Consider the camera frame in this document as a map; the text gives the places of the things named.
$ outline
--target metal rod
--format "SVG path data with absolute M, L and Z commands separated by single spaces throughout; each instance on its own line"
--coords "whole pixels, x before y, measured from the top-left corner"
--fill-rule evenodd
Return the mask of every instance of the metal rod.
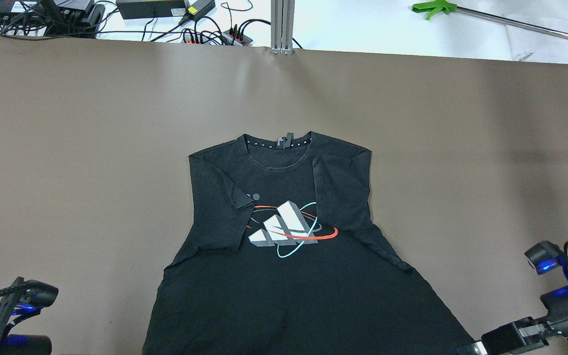
M 295 0 L 284 0 L 282 11 L 282 54 L 293 53 L 293 17 Z
M 271 52 L 282 53 L 283 0 L 271 0 Z
M 525 22 L 512 20 L 511 18 L 496 16 L 495 14 L 482 13 L 481 11 L 476 11 L 476 10 L 473 10 L 473 9 L 466 9 L 466 7 L 458 6 L 457 9 L 456 9 L 456 12 L 468 14 L 470 16 L 475 16 L 476 18 L 483 18 L 483 20 L 489 20 L 489 21 L 502 23 L 504 25 L 510 25 L 510 26 L 518 27 L 520 29 L 530 30 L 530 31 L 541 33 L 541 34 L 546 34 L 546 35 L 550 35 L 550 36 L 556 36 L 556 37 L 559 37 L 559 38 L 568 39 L 568 33 L 566 33 L 566 32 L 548 29 L 547 27 L 532 25 L 531 23 L 525 23 Z

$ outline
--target green grabber tool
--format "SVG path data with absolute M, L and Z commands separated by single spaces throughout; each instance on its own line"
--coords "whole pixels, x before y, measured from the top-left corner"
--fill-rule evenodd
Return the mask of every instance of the green grabber tool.
M 457 4 L 453 4 L 446 0 L 434 0 L 429 2 L 421 2 L 419 4 L 413 5 L 412 9 L 413 12 L 417 13 L 424 13 L 428 12 L 426 16 L 427 20 L 430 20 L 433 15 L 439 13 L 440 11 L 444 11 L 444 13 L 449 14 L 451 12 L 457 12 L 462 14 L 467 14 L 470 16 L 474 16 L 476 18 L 482 18 L 483 20 L 489 20 L 496 23 L 502 23 L 504 25 L 510 25 L 514 27 L 518 27 L 520 29 L 530 30 L 534 32 L 538 32 L 541 34 L 546 34 L 550 36 L 556 36 L 559 38 L 568 39 L 568 33 L 562 32 L 559 30 L 548 29 L 547 27 L 532 25 L 531 23 L 520 22 L 516 20 L 512 20 L 511 18 L 505 18 L 501 16 L 496 16 L 495 14 L 489 13 L 482 13 L 481 11 L 476 11 L 473 9 L 466 9 L 466 7 L 457 6 Z

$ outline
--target printed logo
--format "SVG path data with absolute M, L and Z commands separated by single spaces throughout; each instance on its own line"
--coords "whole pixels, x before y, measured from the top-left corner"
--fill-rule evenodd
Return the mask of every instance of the printed logo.
M 291 201 L 286 201 L 279 207 L 255 206 L 253 213 L 259 211 L 277 211 L 278 213 L 265 220 L 262 223 L 264 228 L 249 235 L 248 240 L 256 247 L 274 247 L 277 245 L 278 256 L 286 258 L 296 252 L 303 244 L 317 244 L 319 240 L 329 240 L 336 237 L 339 232 L 336 228 L 331 234 L 315 235 L 316 232 L 323 229 L 322 225 L 317 223 L 316 216 L 303 212 L 304 208 L 314 204 L 316 203 L 311 202 L 301 209 Z M 307 219 L 312 221 L 313 224 L 309 226 Z M 297 247 L 289 254 L 282 256 L 280 254 L 280 246 L 282 245 L 297 245 Z

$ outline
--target blue led light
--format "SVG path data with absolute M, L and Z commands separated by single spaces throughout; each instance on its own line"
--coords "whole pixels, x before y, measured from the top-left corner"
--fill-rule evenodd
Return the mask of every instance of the blue led light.
M 2 340 L 2 345 L 7 346 L 8 348 L 13 348 L 17 346 L 23 346 L 28 343 L 30 340 L 27 335 L 9 335 L 5 339 Z
M 36 310 L 36 307 L 34 306 L 30 306 L 30 305 L 25 305 L 24 303 L 19 303 L 18 305 L 16 305 L 18 308 L 23 308 L 24 310 L 29 310 L 29 311 L 34 311 Z
M 568 286 L 555 290 L 554 294 L 557 296 L 564 296 L 568 294 Z
M 556 259 L 544 260 L 543 262 L 536 265 L 536 271 L 538 271 L 539 274 L 544 274 L 545 272 L 548 272 L 549 270 L 551 270 L 554 267 L 557 267 L 558 265 L 559 265 L 558 260 Z

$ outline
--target black t-shirt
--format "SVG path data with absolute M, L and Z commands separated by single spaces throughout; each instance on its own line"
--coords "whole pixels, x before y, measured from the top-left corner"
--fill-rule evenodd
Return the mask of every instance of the black t-shirt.
M 309 132 L 190 155 L 194 224 L 144 355 L 451 355 L 473 341 L 370 219 L 371 152 Z

